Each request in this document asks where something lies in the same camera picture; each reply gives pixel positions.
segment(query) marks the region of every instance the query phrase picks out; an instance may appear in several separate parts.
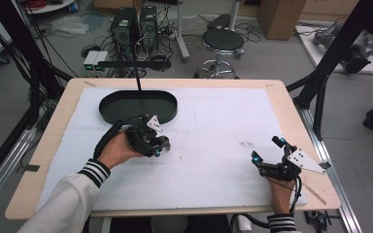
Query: gray floor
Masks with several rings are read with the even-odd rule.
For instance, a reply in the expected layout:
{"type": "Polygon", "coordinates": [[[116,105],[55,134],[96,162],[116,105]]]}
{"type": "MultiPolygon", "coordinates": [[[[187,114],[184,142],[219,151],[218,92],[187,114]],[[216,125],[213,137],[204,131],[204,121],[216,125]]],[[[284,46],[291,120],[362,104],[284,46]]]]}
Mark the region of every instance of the gray floor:
{"type": "MultiPolygon", "coordinates": [[[[88,9],[90,6],[76,13],[75,16],[82,15],[88,9]]],[[[59,17],[70,15],[66,10],[60,10],[37,16],[37,19],[39,23],[45,24],[59,17]]],[[[203,30],[197,29],[205,28],[206,23],[198,23],[198,21],[203,21],[203,19],[201,17],[186,18],[184,28],[193,26],[185,34],[202,34],[203,30]]],[[[101,20],[101,22],[101,27],[82,36],[65,38],[60,36],[71,35],[56,33],[48,37],[78,77],[86,76],[81,49],[93,44],[94,40],[100,43],[102,39],[96,39],[99,36],[108,36],[107,29],[110,22],[108,20],[101,20]]],[[[255,18],[239,17],[237,23],[242,22],[257,25],[255,18]]],[[[260,36],[261,41],[259,43],[247,42],[244,46],[245,54],[240,59],[233,56],[225,58],[234,66],[241,79],[272,79],[290,84],[313,71],[314,66],[296,36],[289,41],[271,41],[265,40],[261,33],[257,35],[260,36]]],[[[147,78],[193,78],[196,67],[203,61],[215,57],[201,48],[199,38],[185,36],[185,41],[190,52],[189,62],[182,62],[177,44],[172,43],[174,49],[174,55],[171,58],[172,67],[165,72],[148,71],[147,78]]],[[[53,50],[50,51],[50,55],[55,66],[72,75],[53,50]]],[[[299,90],[295,90],[290,95],[294,97],[298,92],[299,90]]],[[[26,111],[27,97],[27,83],[20,76],[14,63],[0,64],[0,146],[26,111]]],[[[314,107],[315,102],[312,102],[312,112],[314,107]]],[[[373,232],[373,130],[362,126],[365,113],[372,108],[373,75],[342,73],[331,75],[327,84],[322,136],[362,232],[373,232]]],[[[20,178],[21,174],[13,173],[0,191],[0,232],[15,232],[23,224],[23,221],[7,220],[4,216],[20,178]]],[[[330,214],[338,215],[336,211],[331,211],[330,214]]],[[[255,216],[265,219],[266,215],[255,216]]],[[[295,218],[298,229],[303,232],[315,232],[311,225],[306,224],[303,213],[297,213],[295,218]]],[[[175,232],[167,225],[161,224],[160,220],[156,219],[157,225],[161,225],[160,232],[175,232]]],[[[171,226],[176,225],[174,219],[169,221],[174,223],[171,226]]],[[[92,232],[99,231],[100,223],[101,219],[93,220],[92,232]]],[[[328,226],[328,232],[346,232],[341,220],[333,219],[332,223],[333,225],[328,226]]],[[[267,231],[254,227],[254,232],[267,231]]]]}

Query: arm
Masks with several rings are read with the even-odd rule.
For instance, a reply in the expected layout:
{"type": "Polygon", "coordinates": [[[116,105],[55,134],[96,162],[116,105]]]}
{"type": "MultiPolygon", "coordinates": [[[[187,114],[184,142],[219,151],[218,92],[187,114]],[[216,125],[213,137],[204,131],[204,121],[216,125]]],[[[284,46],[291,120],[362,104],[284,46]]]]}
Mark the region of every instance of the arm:
{"type": "Polygon", "coordinates": [[[48,202],[18,232],[82,232],[110,170],[135,156],[142,155],[127,144],[124,133],[118,134],[98,160],[90,159],[78,174],[59,181],[48,202]]]}
{"type": "Polygon", "coordinates": [[[268,217],[271,233],[300,233],[296,231],[293,216],[289,213],[289,199],[295,181],[282,182],[275,179],[268,179],[271,186],[271,206],[274,211],[273,216],[268,217]]]}

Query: striped sleeve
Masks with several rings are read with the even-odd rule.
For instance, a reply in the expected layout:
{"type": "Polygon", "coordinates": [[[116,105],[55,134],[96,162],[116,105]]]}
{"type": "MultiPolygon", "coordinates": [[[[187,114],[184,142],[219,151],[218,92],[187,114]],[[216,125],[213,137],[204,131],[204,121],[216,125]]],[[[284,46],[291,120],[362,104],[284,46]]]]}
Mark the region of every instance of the striped sleeve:
{"type": "Polygon", "coordinates": [[[78,174],[86,175],[96,186],[101,187],[101,184],[109,178],[111,171],[102,162],[90,158],[78,174]]]}
{"type": "Polygon", "coordinates": [[[295,221],[291,215],[274,215],[268,217],[271,233],[296,231],[295,221]]]}

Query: stool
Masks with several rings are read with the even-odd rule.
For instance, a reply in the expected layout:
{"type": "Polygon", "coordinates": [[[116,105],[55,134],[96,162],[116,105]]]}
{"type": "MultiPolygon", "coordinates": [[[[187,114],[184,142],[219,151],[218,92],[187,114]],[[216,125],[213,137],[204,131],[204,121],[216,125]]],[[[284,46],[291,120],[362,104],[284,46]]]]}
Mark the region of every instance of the stool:
{"type": "Polygon", "coordinates": [[[238,33],[226,29],[211,29],[202,35],[201,43],[206,50],[215,52],[217,57],[215,60],[205,61],[195,73],[195,78],[238,79],[234,68],[221,60],[222,55],[239,54],[242,50],[244,40],[238,33]]]}

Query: hand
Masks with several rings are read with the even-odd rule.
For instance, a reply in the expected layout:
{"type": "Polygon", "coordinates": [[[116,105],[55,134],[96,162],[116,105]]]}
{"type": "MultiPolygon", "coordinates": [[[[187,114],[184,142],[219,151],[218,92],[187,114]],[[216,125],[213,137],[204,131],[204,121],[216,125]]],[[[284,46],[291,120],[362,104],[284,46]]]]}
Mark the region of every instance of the hand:
{"type": "Polygon", "coordinates": [[[275,215],[289,214],[289,199],[295,187],[295,180],[290,182],[268,178],[271,185],[271,206],[275,215]]]}
{"type": "Polygon", "coordinates": [[[129,158],[141,156],[141,153],[133,150],[133,148],[129,146],[126,141],[125,133],[119,133],[108,142],[98,160],[111,170],[113,167],[124,163],[129,158]]]}

